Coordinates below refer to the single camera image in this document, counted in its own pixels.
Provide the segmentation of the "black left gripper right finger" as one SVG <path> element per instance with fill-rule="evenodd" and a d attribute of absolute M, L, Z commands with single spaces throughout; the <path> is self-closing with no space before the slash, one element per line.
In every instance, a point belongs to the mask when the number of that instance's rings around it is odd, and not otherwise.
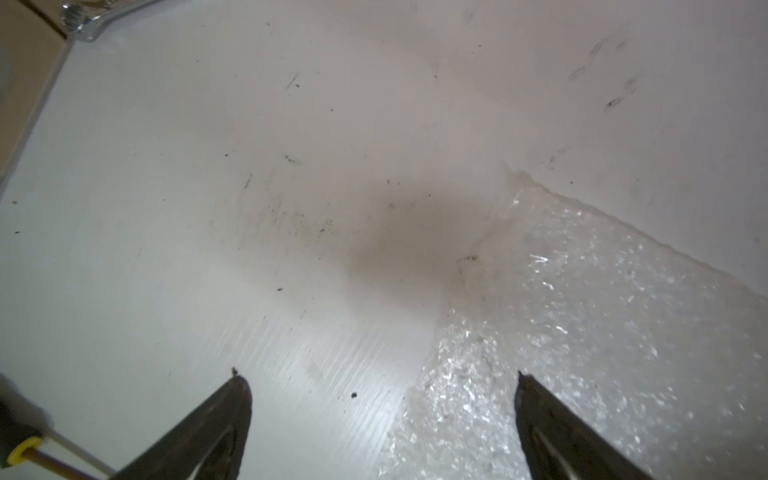
<path fill-rule="evenodd" d="M 514 408 L 533 479 L 651 479 L 534 376 L 518 374 Z"/>

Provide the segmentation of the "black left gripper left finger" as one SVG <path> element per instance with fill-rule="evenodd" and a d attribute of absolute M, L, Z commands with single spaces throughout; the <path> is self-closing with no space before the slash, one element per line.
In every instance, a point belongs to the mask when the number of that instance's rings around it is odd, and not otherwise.
<path fill-rule="evenodd" d="M 233 375 L 116 479 L 236 479 L 252 416 L 246 379 Z"/>

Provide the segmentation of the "clear bubble wrap sheet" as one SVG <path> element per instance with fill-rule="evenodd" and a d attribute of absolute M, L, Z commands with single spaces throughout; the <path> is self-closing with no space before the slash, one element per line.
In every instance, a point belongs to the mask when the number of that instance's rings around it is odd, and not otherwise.
<path fill-rule="evenodd" d="M 528 374 L 655 479 L 765 478 L 766 297 L 528 175 L 509 183 L 456 263 L 378 477 L 528 478 Z"/>

